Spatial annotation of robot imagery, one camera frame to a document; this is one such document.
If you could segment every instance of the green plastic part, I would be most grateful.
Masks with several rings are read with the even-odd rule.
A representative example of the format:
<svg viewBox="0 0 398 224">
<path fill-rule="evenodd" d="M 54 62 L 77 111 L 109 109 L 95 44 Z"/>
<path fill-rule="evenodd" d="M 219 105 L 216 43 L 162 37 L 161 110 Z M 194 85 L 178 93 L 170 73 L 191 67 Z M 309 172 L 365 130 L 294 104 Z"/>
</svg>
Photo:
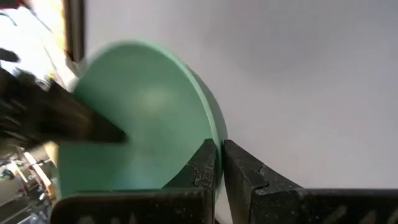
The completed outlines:
<svg viewBox="0 0 398 224">
<path fill-rule="evenodd" d="M 219 150 L 227 130 L 200 78 L 168 50 L 146 42 L 115 45 L 88 64 L 73 94 L 128 136 L 123 144 L 61 143 L 60 193 L 160 189 L 204 139 Z"/>
</svg>

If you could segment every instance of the machine part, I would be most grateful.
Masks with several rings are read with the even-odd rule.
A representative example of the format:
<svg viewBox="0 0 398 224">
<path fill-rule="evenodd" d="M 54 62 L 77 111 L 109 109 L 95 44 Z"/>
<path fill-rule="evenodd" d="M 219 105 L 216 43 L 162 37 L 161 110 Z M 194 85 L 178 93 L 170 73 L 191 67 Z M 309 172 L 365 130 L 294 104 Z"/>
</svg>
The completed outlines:
<svg viewBox="0 0 398 224">
<path fill-rule="evenodd" d="M 47 175 L 45 175 L 44 171 L 40 168 L 39 164 L 36 163 L 36 160 L 29 152 L 24 152 L 23 155 L 34 170 L 34 172 L 32 172 L 32 175 L 37 178 L 37 182 L 46 190 L 49 199 L 54 200 L 55 190 L 50 179 L 47 177 Z"/>
<path fill-rule="evenodd" d="M 50 222 L 213 223 L 216 166 L 217 147 L 207 139 L 163 189 L 82 192 L 57 202 Z"/>
<path fill-rule="evenodd" d="M 223 162 L 234 224 L 398 222 L 398 190 L 303 189 L 231 140 Z"/>
<path fill-rule="evenodd" d="M 5 60 L 7 62 L 18 62 L 19 57 L 13 51 L 0 48 L 0 60 Z"/>
<path fill-rule="evenodd" d="M 53 141 L 123 142 L 124 133 L 51 83 L 39 87 L 33 75 L 0 73 L 0 136 L 30 148 Z"/>
</svg>

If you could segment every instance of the black plastic jaw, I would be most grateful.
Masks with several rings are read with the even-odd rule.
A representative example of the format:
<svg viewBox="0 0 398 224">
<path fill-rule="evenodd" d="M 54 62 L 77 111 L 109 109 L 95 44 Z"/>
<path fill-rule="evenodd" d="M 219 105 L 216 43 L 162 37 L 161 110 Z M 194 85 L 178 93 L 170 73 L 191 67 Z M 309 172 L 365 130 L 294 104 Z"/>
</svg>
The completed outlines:
<svg viewBox="0 0 398 224">
<path fill-rule="evenodd" d="M 303 189 L 230 140 L 223 163 L 234 224 L 398 223 L 398 190 Z"/>
<path fill-rule="evenodd" d="M 51 223 L 214 223 L 216 166 L 217 148 L 207 139 L 164 188 L 65 198 Z"/>
</svg>

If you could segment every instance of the white background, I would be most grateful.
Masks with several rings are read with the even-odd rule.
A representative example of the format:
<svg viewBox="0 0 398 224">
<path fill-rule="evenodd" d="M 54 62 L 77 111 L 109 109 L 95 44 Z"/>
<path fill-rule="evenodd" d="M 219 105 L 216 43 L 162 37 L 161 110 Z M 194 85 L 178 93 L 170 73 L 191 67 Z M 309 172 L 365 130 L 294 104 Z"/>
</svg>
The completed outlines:
<svg viewBox="0 0 398 224">
<path fill-rule="evenodd" d="M 209 86 L 229 137 L 305 187 L 398 188 L 398 1 L 87 0 L 88 56 L 149 39 Z M 225 194 L 217 205 L 231 223 Z"/>
</svg>

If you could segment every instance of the gray surface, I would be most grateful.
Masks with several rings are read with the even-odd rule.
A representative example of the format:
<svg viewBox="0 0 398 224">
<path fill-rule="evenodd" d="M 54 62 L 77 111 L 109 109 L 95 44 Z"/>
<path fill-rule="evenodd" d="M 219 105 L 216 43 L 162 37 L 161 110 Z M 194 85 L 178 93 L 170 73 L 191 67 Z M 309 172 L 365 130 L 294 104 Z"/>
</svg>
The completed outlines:
<svg viewBox="0 0 398 224">
<path fill-rule="evenodd" d="M 148 38 L 201 76 L 229 136 L 306 187 L 398 188 L 398 1 L 87 1 L 87 50 Z M 217 206 L 230 223 L 224 195 Z"/>
</svg>

